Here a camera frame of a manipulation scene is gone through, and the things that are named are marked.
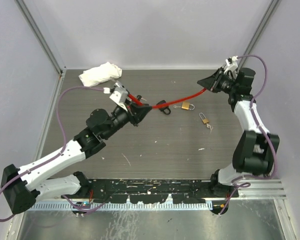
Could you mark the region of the black-headed key bunch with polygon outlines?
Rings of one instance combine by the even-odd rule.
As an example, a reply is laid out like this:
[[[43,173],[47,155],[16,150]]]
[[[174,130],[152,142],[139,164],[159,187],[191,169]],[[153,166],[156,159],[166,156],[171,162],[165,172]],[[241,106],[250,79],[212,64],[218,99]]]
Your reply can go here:
[[[147,101],[145,98],[143,98],[141,95],[137,95],[136,98],[139,100],[139,101]]]

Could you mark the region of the red cable lock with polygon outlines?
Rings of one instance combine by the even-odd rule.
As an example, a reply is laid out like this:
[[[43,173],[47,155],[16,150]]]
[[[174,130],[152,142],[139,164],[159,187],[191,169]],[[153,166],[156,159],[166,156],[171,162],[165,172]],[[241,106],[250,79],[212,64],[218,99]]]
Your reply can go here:
[[[203,94],[206,91],[207,90],[205,88],[203,88],[199,92],[197,92],[195,94],[192,94],[190,96],[179,98],[179,99],[173,100],[173,101],[169,101],[169,102],[166,102],[166,104],[162,104],[162,105],[151,105],[151,107],[152,107],[152,109],[158,109],[158,108],[163,107],[163,106],[170,106],[170,105],[173,105],[173,104],[184,102],[186,100],[190,100],[190,99],[196,98],[196,97],[198,97],[199,95]],[[140,100],[138,100],[135,96],[133,96],[130,93],[128,94],[128,97],[132,100],[133,103],[137,104],[138,106],[145,105],[145,104],[143,104]]]

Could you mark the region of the black padlock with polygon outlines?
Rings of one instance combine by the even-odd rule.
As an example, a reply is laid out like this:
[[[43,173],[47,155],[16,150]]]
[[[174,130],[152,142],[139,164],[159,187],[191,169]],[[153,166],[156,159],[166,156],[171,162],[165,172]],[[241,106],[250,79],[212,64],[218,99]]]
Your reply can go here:
[[[165,100],[161,100],[160,102],[158,102],[156,105],[157,106],[161,106],[161,105],[164,105],[166,104],[167,102]],[[169,108],[168,105],[165,105],[165,106],[162,106],[162,107],[159,107],[158,110],[160,110],[163,114],[165,115],[170,115],[171,114],[171,109]]]

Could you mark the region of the large brass padlock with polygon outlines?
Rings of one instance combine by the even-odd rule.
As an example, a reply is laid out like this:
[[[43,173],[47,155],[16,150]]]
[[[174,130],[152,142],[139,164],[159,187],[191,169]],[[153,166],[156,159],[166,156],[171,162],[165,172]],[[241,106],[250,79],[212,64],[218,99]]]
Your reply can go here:
[[[183,101],[182,104],[181,104],[181,108],[183,110],[194,110],[195,109],[195,106],[187,101]]]

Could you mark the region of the small brass padlock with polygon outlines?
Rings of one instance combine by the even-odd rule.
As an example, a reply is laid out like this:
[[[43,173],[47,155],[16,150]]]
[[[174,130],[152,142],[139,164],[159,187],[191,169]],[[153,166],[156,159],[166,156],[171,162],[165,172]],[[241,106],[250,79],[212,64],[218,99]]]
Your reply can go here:
[[[202,112],[200,112],[198,115],[199,115],[200,119],[202,120],[203,124],[206,125],[210,122]]]

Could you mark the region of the white cloth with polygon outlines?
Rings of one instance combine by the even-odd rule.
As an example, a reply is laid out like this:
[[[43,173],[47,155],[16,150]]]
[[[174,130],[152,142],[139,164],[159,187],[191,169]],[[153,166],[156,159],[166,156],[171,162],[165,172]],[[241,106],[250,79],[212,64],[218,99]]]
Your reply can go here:
[[[100,66],[84,70],[78,76],[84,87],[94,87],[107,81],[119,79],[123,70],[117,65],[106,62]]]

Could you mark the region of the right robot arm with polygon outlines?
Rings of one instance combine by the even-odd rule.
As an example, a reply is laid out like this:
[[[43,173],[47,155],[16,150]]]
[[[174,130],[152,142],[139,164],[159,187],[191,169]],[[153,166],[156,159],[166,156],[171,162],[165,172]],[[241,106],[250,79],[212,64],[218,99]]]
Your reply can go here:
[[[228,104],[242,128],[232,163],[211,175],[209,191],[215,197],[221,197],[227,191],[227,186],[234,186],[243,178],[268,178],[275,170],[274,156],[280,138],[270,133],[258,114],[256,101],[251,94],[255,75],[250,68],[240,69],[236,76],[219,68],[211,76],[197,81],[212,93],[224,92],[228,95]]]

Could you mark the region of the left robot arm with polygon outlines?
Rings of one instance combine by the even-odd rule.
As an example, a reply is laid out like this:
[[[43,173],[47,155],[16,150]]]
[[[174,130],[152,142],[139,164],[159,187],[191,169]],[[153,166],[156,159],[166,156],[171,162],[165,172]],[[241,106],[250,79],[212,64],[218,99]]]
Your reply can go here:
[[[56,195],[87,197],[90,185],[83,173],[76,172],[64,178],[51,177],[97,154],[117,131],[127,123],[137,126],[152,110],[148,104],[139,106],[133,102],[128,102],[126,107],[116,106],[111,114],[102,108],[95,109],[86,120],[86,128],[60,149],[28,165],[6,166],[1,188],[12,214],[23,213],[36,202]]]

